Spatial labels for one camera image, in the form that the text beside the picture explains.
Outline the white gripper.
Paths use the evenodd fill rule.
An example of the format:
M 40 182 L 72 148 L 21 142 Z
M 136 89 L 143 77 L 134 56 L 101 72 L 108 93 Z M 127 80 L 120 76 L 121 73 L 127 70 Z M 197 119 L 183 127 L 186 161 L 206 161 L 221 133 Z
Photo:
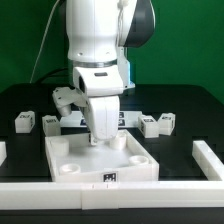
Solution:
M 118 131 L 119 94 L 123 81 L 116 65 L 104 68 L 73 68 L 73 84 L 84 104 L 81 112 L 90 130 L 90 146 L 114 138 Z

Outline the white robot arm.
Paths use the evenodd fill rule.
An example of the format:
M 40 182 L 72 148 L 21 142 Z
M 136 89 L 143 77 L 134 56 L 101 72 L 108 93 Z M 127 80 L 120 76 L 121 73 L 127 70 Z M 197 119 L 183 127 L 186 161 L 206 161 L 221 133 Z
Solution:
M 154 29 L 151 0 L 67 0 L 71 85 L 53 92 L 59 113 L 76 105 L 95 139 L 114 138 L 119 95 L 132 86 L 125 49 L 144 45 Z

